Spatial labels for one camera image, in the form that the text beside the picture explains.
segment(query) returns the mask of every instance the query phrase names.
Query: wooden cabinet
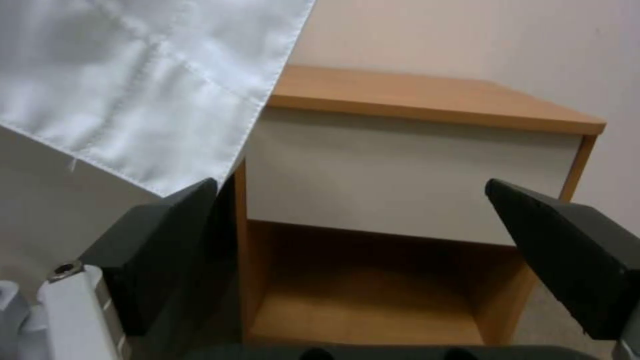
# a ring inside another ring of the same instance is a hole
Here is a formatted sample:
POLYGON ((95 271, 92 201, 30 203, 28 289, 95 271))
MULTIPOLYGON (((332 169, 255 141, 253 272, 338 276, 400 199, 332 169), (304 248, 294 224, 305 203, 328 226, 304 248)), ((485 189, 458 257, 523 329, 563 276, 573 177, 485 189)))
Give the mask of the wooden cabinet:
POLYGON ((604 126, 487 81, 287 68, 235 176, 245 340, 508 343, 535 276, 484 183, 569 200, 604 126))

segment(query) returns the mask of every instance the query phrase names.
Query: white drawer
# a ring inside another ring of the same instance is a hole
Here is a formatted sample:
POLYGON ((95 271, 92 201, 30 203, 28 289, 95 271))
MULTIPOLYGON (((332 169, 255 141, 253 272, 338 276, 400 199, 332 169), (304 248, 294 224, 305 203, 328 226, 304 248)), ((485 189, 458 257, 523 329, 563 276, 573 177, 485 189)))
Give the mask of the white drawer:
POLYGON ((513 245, 497 177, 557 197, 580 136, 266 109, 248 143, 248 218, 513 245))

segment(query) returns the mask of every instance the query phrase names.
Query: open shelf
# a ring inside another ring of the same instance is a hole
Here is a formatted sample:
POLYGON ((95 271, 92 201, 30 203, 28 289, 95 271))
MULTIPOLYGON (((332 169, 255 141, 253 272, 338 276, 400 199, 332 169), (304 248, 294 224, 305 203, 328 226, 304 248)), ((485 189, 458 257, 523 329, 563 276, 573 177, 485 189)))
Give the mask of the open shelf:
POLYGON ((287 66, 268 106, 598 135, 597 117, 484 80, 287 66))
POLYGON ((483 343, 466 299, 445 277, 358 265, 282 270, 252 328, 262 341, 483 343))
POLYGON ((469 281, 485 277, 467 276, 475 268, 460 261, 477 250, 515 254, 495 245, 269 222, 248 227, 271 253, 247 324, 246 338, 257 343, 484 344, 469 281))

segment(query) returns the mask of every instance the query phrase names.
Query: cabinet top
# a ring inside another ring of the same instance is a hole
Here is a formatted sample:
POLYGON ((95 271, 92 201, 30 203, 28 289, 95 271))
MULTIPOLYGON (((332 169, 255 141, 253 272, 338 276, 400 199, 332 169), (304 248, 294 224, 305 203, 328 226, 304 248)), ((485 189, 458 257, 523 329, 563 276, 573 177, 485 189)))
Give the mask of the cabinet top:
POLYGON ((606 125, 491 81, 320 67, 287 66, 268 106, 577 135, 606 125))

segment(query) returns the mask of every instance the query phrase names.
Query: white fabric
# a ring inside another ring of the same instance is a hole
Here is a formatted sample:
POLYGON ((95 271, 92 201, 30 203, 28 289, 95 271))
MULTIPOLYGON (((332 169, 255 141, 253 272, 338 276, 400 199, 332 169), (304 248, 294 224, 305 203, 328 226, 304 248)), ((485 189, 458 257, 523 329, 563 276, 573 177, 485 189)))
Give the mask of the white fabric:
POLYGON ((0 0, 0 124, 160 196, 224 181, 314 0, 0 0))

